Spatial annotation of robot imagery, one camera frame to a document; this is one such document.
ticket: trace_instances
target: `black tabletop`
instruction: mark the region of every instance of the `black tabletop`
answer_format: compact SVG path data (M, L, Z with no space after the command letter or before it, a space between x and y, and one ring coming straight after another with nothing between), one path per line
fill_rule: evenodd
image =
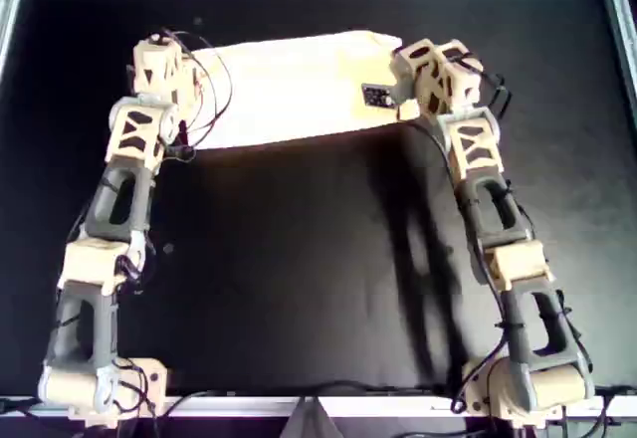
M596 381L637 380L637 163L602 0L23 0L0 91L1 394L35 392L108 111L132 46L161 26L217 45L351 29L462 40L514 92L506 176ZM443 382L500 334L440 158L400 125L166 163L151 237L157 271L122 299L119 348L160 358L175 393Z

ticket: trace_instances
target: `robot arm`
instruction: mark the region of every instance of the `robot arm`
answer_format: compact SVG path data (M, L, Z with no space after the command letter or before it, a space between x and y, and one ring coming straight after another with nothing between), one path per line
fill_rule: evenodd
M543 245L527 230L503 177L498 122L488 108L474 108L483 67L458 41L436 46L423 40L396 52L391 70L397 80L391 90L395 102L415 98L428 127L442 139L474 272L491 285L503 315L510 355L486 363L485 370L493 367L494 376L490 383L481 380L482 390L470 386L471 401L480 409L488 400L494 416L514 425L543 423L551 408L592 397L594 385L553 288ZM490 230L483 221L481 188L498 211L500 230ZM521 311L521 299L528 294L535 299L548 336L547 346L540 350L531 349Z
M193 119L204 75L192 59L184 58L177 42L159 35L139 42L133 57L135 97L122 98L110 111L106 170L78 238L66 247L56 324L38 385L40 399L79 413L113 414L114 405L121 412L122 403L134 403L134 393L119 386L123 369L144 375L152 370L155 376L158 372L162 378L158 401L165 395L166 371L159 362L134 359L128 366L117 362L117 294L124 283L135 285L139 280L154 177L179 123ZM125 202L128 181L134 185L121 220L115 209ZM78 340L83 304L92 308L94 316L91 356Z

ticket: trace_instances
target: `wire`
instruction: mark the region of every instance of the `wire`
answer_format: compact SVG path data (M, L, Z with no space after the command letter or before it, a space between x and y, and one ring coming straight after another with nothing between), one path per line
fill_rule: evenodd
M157 423L157 415L156 415L156 405L155 403L150 401L150 399L148 398L148 388L149 388L148 376L146 375L146 372L143 370L143 368L135 365L135 363L130 358L126 358L126 360L128 361L129 365L119 365L115 361L113 361L113 365L115 365L115 367L117 367L119 370L136 371L137 374L139 375L139 383L141 387L137 387L126 381L121 381L121 380L119 381L119 385L137 393L137 403L135 403L135 405L130 408L123 408L119 404L119 402L117 402L117 400L114 400L113 404L117 407L117 409L119 410L119 413L130 413L130 412L136 411L137 412L136 419L139 419L139 412L141 410L141 405L145 403L146 408L148 409L148 412L150 413L150 416L152 418L152 427L153 427L154 436L155 438L160 438L160 430Z
M219 54L217 49L215 47L213 47L210 44L210 42L208 42L208 40L203 38L201 35L196 35L196 34L193 34L193 33L190 33L190 32L186 32L186 31L171 32L167 28L163 28L162 31L167 36L169 36L172 40L174 40L181 47L181 49L184 51L184 53L186 53L186 55L188 55L194 62L197 63L197 65L199 65L201 67L201 69L204 71L204 73L208 77L208 81L210 82L210 85L212 86L213 94L214 94L214 97L215 97L215 108L214 108L215 113L214 113L213 117L206 124L198 126L198 127L194 128L192 130L192 132L196 132L196 131L200 131L200 130L206 129L206 132L194 144L192 144L192 147L196 148L199 144L201 144L203 142L203 140L208 136L208 134L210 134L210 131L212 131L213 127L215 126L215 124L217 122L217 120L228 109L228 106L230 105L230 102L231 102L233 94L234 94L234 86L232 84L232 76L230 75L230 70L228 69L228 66L223 61L223 58L221 58L221 55ZM229 93L228 93L228 101L226 101L226 104L220 110L217 110L217 95L216 95L216 91L215 91L215 88L214 88L214 85L213 85L213 82L212 82L212 77L210 76L210 73L208 72L208 70L206 70L204 68L202 63L194 56L194 54L183 44L183 42L178 38L178 35L190 35L190 36L192 36L194 38L197 38L204 45L206 45L208 48L210 48L210 49L212 49L214 51L217 59L221 63L221 66L223 67L223 69L224 69L224 71L226 73L226 76L228 77L228 85L229 85L229 89L230 90L229 90Z
M465 60L468 58L476 58L476 56L472 52L466 52L460 55L456 55L454 57L450 57L449 63L456 63L462 66L463 68L465 68L466 70L469 70L471 73L480 75L480 77L483 80L485 80L485 82L490 87L494 89L494 94L491 97L491 100L489 101L489 103L487 104L487 108L489 108L490 110L496 104L496 101L500 97L500 94L505 95L505 100L503 101L500 111L494 113L494 116L499 121L502 121L505 117L505 114L507 113L507 109L509 108L511 99L513 98L513 93L511 93L511 91L507 89L507 87L505 87L505 77L503 77L500 74L489 75L483 70L478 70L473 65L469 65L467 62L465 62Z
M167 28L162 28L161 31L166 36L168 36L172 41L174 41L177 45L179 45L179 47L181 47L181 50L183 51L183 53L185 53L188 57L190 57L190 59L193 62L195 62L199 68L201 68L203 73L206 74L206 78L208 79L208 83L210 83L210 88L212 88L212 95L213 95L213 98L214 98L214 106L215 106L215 114L214 115L216 116L217 115L217 91L215 90L215 84L212 82L212 76L210 75L210 72L208 72L208 69L206 69L206 67L203 66L203 63L201 63L201 61L199 61L199 59L197 57L195 57L194 53L192 53L190 51L190 49L184 45L184 43L179 39L179 37L177 37L177 35L175 35L173 32L171 32Z

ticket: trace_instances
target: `small black chip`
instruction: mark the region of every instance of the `small black chip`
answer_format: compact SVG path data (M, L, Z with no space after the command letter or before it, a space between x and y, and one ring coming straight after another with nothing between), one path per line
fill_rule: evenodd
M393 110L396 103L391 98L389 87L382 85L362 85L362 96L369 107L387 108Z

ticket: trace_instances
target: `white cloth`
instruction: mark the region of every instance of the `white cloth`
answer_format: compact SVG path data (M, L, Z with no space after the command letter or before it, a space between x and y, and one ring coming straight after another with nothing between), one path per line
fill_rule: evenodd
M367 31L245 43L194 52L211 75L217 110L232 99L198 149L245 146L352 131L396 121L393 109L369 107L361 84L393 85L395 37ZM190 126L190 142L214 115L212 88L203 82L204 105Z

